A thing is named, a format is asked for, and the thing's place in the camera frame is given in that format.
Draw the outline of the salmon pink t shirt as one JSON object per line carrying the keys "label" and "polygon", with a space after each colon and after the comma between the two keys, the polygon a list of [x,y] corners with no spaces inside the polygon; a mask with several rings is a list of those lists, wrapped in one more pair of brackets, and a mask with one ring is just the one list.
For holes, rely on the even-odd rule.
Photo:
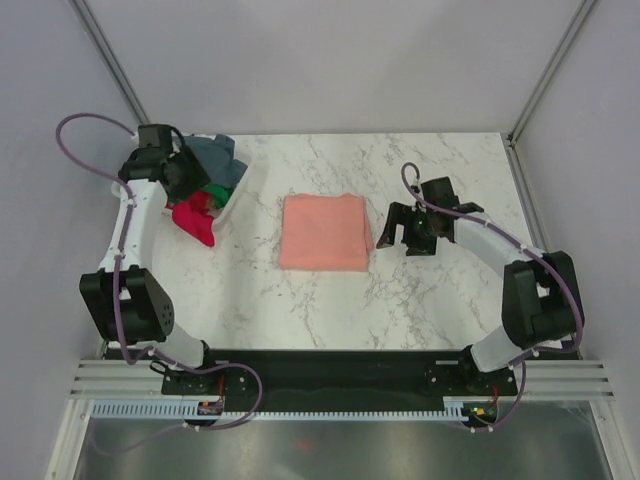
{"label": "salmon pink t shirt", "polygon": [[285,198],[281,269],[365,272],[372,250],[364,197],[296,194]]}

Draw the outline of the white plastic laundry basket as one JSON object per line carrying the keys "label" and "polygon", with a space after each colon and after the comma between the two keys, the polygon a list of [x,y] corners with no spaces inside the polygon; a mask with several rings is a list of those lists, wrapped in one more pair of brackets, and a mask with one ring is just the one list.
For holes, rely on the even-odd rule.
{"label": "white plastic laundry basket", "polygon": [[[229,216],[229,212],[231,211],[232,207],[237,202],[237,200],[239,198],[239,195],[240,195],[240,190],[241,190],[242,187],[245,186],[246,181],[248,180],[248,173],[249,173],[249,170],[250,170],[249,164],[246,163],[246,162],[244,162],[244,163],[248,165],[248,169],[246,170],[244,176],[240,180],[240,182],[237,185],[237,187],[235,189],[233,189],[233,194],[231,195],[231,198],[230,198],[228,204],[223,209],[211,209],[212,204],[210,203],[211,214],[213,215],[214,219],[224,221]],[[133,180],[133,181],[130,181],[130,182],[134,182],[134,181],[143,181],[143,182],[147,182],[147,183],[153,183],[153,182],[150,182],[150,181],[147,181],[147,180]],[[168,201],[166,193],[165,193],[165,196],[166,196],[165,210],[166,211],[171,211],[171,208],[176,204],[171,204]]]}

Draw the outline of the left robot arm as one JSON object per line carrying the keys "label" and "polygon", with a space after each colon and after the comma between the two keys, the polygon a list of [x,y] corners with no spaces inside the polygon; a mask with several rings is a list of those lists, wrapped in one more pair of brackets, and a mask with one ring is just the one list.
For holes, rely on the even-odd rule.
{"label": "left robot arm", "polygon": [[138,146],[112,183],[119,211],[110,245],[97,271],[79,284],[100,336],[118,343],[127,363],[155,357],[185,369],[185,382],[198,393],[215,389],[220,371],[205,360],[205,343],[178,325],[152,257],[166,205],[188,200],[209,180],[177,128],[139,126]]}

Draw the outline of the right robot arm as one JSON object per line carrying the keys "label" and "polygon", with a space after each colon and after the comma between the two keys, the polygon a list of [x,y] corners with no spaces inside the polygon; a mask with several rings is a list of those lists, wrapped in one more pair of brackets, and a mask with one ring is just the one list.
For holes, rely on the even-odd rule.
{"label": "right robot arm", "polygon": [[409,190],[415,203],[390,204],[377,248],[401,242],[407,255],[430,257],[438,241],[446,239],[473,253],[502,281],[500,325],[460,353],[457,377],[465,391],[483,392],[493,383],[494,372],[582,331],[579,287],[568,254],[522,244],[481,206],[460,202],[447,177]]}

